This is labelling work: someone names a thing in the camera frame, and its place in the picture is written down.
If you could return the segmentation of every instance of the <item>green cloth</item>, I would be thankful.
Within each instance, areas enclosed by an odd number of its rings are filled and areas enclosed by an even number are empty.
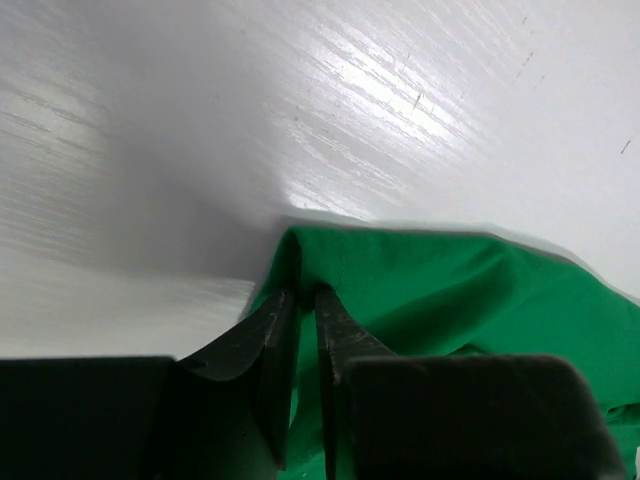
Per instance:
[[[640,446],[640,309],[567,260],[492,237],[293,228],[255,305],[301,293],[302,332],[284,479],[324,479],[312,292],[331,285],[399,354],[550,353],[589,381],[629,477]]]

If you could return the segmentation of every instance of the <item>folded green cloth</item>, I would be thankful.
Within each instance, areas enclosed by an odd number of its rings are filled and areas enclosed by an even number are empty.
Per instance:
[[[478,235],[293,228],[255,305],[302,295],[288,471],[324,479],[312,293],[331,285],[398,354],[549,353],[589,381],[629,477],[640,446],[640,308],[562,259]]]

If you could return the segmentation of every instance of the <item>green fabric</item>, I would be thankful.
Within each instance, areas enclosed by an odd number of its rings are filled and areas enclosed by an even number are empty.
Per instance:
[[[289,437],[279,478],[324,479],[311,293],[331,285],[351,316],[399,354],[544,352],[588,379],[628,468],[640,446],[640,309],[588,272],[483,236],[293,228],[255,305],[302,295]]]

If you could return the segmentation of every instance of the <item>glossy white surface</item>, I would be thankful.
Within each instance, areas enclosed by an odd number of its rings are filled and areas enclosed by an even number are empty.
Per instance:
[[[3,0],[0,355],[186,354],[300,219],[486,230],[640,297],[631,0]]]

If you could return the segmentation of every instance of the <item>table surface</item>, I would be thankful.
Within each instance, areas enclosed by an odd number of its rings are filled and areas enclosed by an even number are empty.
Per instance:
[[[0,356],[169,353],[291,224],[491,232],[640,297],[631,0],[4,0]]]

